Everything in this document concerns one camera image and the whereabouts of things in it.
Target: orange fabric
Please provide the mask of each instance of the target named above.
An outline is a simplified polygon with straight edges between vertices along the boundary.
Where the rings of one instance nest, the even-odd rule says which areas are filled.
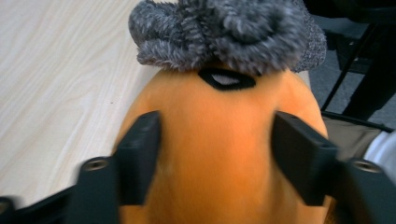
[[[277,110],[326,135],[311,91],[290,71],[241,91],[215,90],[196,73],[161,71],[122,124],[118,142],[139,115],[159,110],[163,132],[147,203],[123,207],[123,223],[323,223],[327,208],[301,203],[270,150]]]

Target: orange plush toy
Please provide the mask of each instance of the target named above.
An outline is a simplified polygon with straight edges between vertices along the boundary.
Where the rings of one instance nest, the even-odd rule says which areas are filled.
[[[134,9],[130,30],[139,62],[163,70],[136,98],[118,141],[155,110],[162,136],[146,202],[124,206],[123,223],[324,222],[327,205],[304,205],[270,144],[276,111],[326,135],[314,96],[290,71],[315,66],[322,59],[313,55],[324,54],[304,5],[147,0]]]

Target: black chair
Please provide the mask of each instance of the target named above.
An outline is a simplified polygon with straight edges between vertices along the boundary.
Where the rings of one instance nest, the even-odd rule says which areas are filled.
[[[378,54],[343,112],[343,115],[367,120],[396,92],[396,1],[305,0],[305,3],[314,15],[328,18],[346,17],[355,22],[369,23],[346,61],[340,77],[321,108],[322,111],[327,109],[359,54],[369,48],[379,34],[384,34]]]

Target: metal screw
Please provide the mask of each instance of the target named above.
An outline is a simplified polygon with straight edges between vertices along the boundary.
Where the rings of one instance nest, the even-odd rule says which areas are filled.
[[[381,173],[381,169],[368,161],[354,161],[353,165],[363,171],[371,173]]]
[[[0,215],[7,211],[9,204],[7,202],[0,202]]]
[[[90,161],[84,165],[85,171],[94,171],[105,168],[108,165],[107,161],[99,160],[99,161]]]

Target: gray yarn pom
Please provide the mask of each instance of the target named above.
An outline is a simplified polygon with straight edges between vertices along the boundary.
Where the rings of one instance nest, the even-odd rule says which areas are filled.
[[[145,0],[129,28],[140,63],[179,71],[221,60],[242,73],[298,72],[319,64],[324,53],[311,50],[325,45],[300,0]]]

